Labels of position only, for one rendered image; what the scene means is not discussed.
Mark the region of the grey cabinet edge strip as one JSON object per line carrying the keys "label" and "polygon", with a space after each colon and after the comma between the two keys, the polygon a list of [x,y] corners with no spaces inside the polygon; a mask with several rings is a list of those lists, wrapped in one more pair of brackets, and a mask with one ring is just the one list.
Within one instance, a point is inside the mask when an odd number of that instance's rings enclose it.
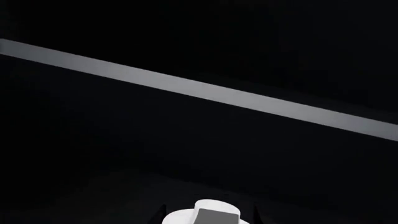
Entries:
{"label": "grey cabinet edge strip", "polygon": [[0,54],[398,142],[398,124],[196,82],[13,40],[0,39]]}

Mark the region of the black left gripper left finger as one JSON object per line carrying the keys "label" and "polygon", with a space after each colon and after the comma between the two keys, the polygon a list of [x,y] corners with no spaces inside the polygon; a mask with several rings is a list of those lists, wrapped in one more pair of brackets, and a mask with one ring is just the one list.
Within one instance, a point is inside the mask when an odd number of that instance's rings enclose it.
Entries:
{"label": "black left gripper left finger", "polygon": [[151,218],[151,224],[162,224],[164,218],[167,216],[166,205],[161,205]]}

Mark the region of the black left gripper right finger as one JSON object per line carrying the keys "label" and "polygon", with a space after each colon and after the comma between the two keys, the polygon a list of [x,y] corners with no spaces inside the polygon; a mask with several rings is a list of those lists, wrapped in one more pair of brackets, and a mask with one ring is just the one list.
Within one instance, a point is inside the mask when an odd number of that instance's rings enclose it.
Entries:
{"label": "black left gripper right finger", "polygon": [[256,204],[253,205],[253,224],[267,224],[267,222],[262,220]]}

